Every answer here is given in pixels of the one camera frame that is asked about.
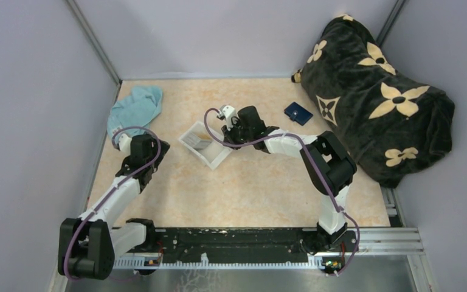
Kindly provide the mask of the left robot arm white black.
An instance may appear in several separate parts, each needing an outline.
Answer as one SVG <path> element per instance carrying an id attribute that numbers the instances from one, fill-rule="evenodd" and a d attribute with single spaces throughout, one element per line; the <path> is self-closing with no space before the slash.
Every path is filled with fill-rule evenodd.
<path id="1" fill-rule="evenodd" d="M 113 224 L 151 181 L 170 144 L 148 133 L 130 140 L 111 186 L 77 218 L 60 225 L 58 273 L 68 279 L 106 279 L 116 258 L 131 251 L 158 251 L 160 243 L 152 220 L 131 218 L 118 228 Z"/>

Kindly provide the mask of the navy blue card holder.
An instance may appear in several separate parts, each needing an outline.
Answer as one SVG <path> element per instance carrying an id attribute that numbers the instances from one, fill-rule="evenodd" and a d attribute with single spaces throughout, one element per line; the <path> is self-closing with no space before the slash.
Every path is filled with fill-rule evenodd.
<path id="1" fill-rule="evenodd" d="M 293 122 L 304 126 L 312 117 L 313 114 L 299 105 L 297 102 L 292 102 L 284 109 L 284 114 Z"/>

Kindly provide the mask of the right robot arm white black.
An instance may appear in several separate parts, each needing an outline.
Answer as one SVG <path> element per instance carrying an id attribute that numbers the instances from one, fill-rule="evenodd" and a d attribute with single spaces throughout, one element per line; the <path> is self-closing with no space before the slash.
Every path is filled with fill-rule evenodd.
<path id="1" fill-rule="evenodd" d="M 252 146 L 267 154 L 302 159 L 313 186 L 322 194 L 317 222 L 319 245 L 326 251 L 335 250 L 347 229 L 346 197 L 357 172 L 355 162 L 337 137 L 330 131 L 315 136 L 269 127 L 254 106 L 237 111 L 223 105 L 216 112 L 217 118 L 225 122 L 221 128 L 224 145 L 236 150 Z"/>

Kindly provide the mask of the white plastic card tray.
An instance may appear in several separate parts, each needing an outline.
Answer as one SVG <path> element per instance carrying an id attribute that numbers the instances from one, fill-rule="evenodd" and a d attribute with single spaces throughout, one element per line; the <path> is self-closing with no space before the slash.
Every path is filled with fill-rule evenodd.
<path id="1" fill-rule="evenodd" d="M 204 122 L 196 121 L 178 141 L 211 170 L 215 170 L 233 152 L 214 140 Z"/>

